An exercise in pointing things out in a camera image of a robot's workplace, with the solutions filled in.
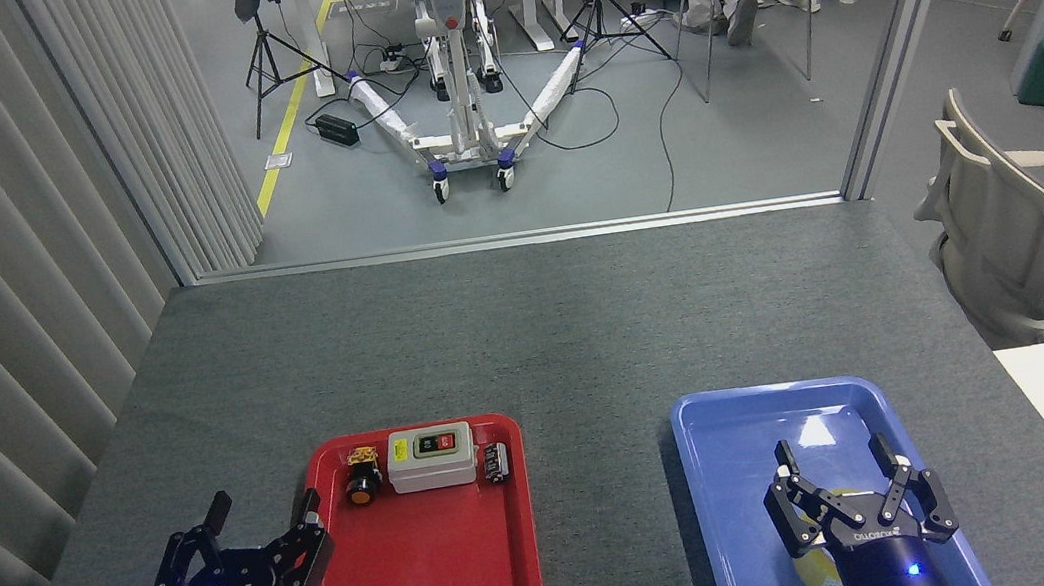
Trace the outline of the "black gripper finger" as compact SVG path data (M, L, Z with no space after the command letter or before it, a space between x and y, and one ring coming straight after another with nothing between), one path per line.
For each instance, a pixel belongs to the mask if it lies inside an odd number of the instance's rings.
M826 542L839 544L843 536L834 532L835 523L853 530L863 526L862 515L845 503L843 496L801 477L787 441L781 439L776 444L774 458L775 477L763 503L777 535L794 559Z
M958 530L959 521L940 484L936 470L915 467L907 458L895 452L884 433L873 432L869 440L869 450L880 471L889 480L884 502L877 512L880 525L893 524L894 517L901 510L904 494L909 493L923 508L926 516L920 522L921 538L939 545L947 544Z
M309 489L303 493L294 522L274 538L261 552L270 562L276 586L321 586L334 543L321 513L321 495Z
M187 586L190 562L195 555L200 555L204 563L199 575L222 575L226 562L222 562L217 537L222 533L231 506L229 493L217 492L201 523L170 534L158 565L155 586Z

